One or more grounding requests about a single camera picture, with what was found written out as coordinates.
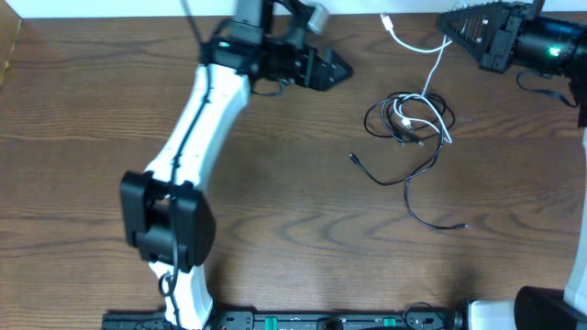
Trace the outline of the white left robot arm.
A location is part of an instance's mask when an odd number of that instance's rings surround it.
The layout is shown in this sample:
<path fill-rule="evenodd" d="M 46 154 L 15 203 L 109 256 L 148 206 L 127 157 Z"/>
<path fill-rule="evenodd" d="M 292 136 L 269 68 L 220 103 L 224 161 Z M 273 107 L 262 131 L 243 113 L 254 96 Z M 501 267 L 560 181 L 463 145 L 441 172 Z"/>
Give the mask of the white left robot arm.
<path fill-rule="evenodd" d="M 295 84 L 324 92 L 351 77 L 335 51 L 319 52 L 308 34 L 320 34 L 328 11 L 319 3 L 287 0 L 292 18 L 273 35 L 274 0 L 240 1 L 209 39 L 199 39 L 199 64 L 188 101 L 169 139 L 141 172 L 119 185 L 127 243 L 147 261 L 165 301 L 146 327 L 202 329 L 214 308 L 206 287 L 205 260 L 216 221 L 206 199 L 210 175 L 255 83 Z"/>

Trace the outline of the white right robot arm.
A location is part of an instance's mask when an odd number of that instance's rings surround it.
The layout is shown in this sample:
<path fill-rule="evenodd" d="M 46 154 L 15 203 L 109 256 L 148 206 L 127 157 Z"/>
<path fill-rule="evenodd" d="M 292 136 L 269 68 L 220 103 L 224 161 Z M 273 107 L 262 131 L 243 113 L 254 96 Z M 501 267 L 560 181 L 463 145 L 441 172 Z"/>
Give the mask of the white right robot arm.
<path fill-rule="evenodd" d="M 586 128 L 586 26 L 543 16 L 544 0 L 495 1 L 437 16 L 439 32 L 460 45 L 489 72 L 511 66 L 525 73 L 569 81 L 570 98 L 548 89 L 578 111 Z M 586 232 L 579 233 L 574 264 L 564 289 L 525 286 L 511 301 L 474 301 L 466 307 L 469 329 L 583 329 L 586 326 Z"/>

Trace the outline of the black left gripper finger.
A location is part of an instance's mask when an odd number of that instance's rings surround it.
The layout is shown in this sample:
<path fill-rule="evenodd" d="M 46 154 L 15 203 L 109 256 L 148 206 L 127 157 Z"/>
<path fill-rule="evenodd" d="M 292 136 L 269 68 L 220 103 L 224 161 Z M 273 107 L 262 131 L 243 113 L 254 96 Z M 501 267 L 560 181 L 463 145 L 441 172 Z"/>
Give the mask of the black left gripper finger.
<path fill-rule="evenodd" d="M 333 88 L 335 85 L 342 83 L 351 77 L 350 73 L 344 74 L 325 74 L 318 78 L 318 90 L 327 91 Z"/>
<path fill-rule="evenodd" d="M 353 68 L 333 49 L 326 49 L 323 61 L 328 67 L 330 78 L 349 78 L 353 75 Z"/>

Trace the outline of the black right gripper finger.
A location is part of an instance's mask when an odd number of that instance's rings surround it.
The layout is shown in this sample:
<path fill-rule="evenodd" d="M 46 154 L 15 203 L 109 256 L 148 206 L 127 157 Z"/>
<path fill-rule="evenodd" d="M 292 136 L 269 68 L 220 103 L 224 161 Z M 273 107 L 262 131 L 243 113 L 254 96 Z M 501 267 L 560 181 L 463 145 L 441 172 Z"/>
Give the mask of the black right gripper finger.
<path fill-rule="evenodd" d="M 463 31 L 456 31 L 452 40 L 463 47 L 479 64 L 494 64 L 502 59 L 500 51 L 493 46 L 498 28 L 483 27 L 478 37 L 469 37 L 468 32 L 472 28 L 465 28 Z"/>
<path fill-rule="evenodd" d="M 439 14 L 437 29 L 450 39 L 489 39 L 503 24 L 505 2 L 490 2 Z"/>

